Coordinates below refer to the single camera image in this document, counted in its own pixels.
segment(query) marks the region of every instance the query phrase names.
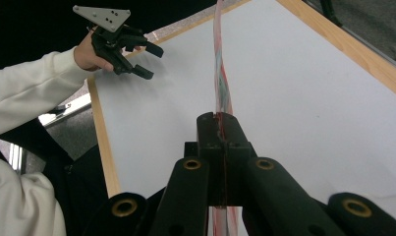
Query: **white surface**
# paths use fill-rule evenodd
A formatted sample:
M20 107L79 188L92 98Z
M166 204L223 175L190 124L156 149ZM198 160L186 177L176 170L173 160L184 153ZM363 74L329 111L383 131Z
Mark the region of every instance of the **white surface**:
M272 0L223 15L234 115L259 156L314 198L353 192L396 217L396 95ZM196 119L215 109L212 22L142 53L151 81L99 72L96 85L123 191L167 184Z

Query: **string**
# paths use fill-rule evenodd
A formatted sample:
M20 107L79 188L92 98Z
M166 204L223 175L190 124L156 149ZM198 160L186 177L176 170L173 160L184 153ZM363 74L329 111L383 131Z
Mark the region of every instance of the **string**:
M215 6L215 17L213 20L213 39L215 51L215 97L216 97L216 118L218 119L220 138L225 141L225 134L222 127L222 112L231 114L232 102L229 92L228 81L222 59L222 35L221 35L221 10L222 0L217 0ZM226 156L224 156L224 178L226 176ZM232 206L215 207L213 215L213 235L214 236L237 236L238 235L238 214L237 208Z

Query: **screw hole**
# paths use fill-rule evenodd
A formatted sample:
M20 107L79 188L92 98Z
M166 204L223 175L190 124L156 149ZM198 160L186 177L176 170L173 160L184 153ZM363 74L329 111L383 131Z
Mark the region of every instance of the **screw hole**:
M265 160L265 159L258 160L256 162L256 166L258 166L258 168L264 169L264 170L270 170L270 169L274 168L274 164L268 160Z
M137 210L137 202L133 199L123 199L112 206L112 213L118 217L128 216Z
M370 217L372 215L371 209L361 201L348 199L342 202L344 209L351 214L359 217Z
M201 167L201 163L200 161L197 160L188 160L185 163L183 163L183 167L185 167L186 169L189 170L195 170L195 169L199 169Z

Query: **metal bracket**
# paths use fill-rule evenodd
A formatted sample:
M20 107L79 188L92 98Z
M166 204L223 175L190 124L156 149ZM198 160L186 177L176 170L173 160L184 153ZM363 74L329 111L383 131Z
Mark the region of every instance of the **metal bracket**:
M115 32L131 16L130 10L74 6L73 11L111 32Z

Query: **white sleeve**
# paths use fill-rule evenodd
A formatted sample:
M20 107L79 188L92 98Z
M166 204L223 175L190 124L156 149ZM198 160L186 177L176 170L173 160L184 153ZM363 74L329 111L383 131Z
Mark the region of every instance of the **white sleeve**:
M65 236L63 212L41 173L18 176L0 160L0 236Z
M0 134L54 108L90 74L76 64L74 48L0 70Z

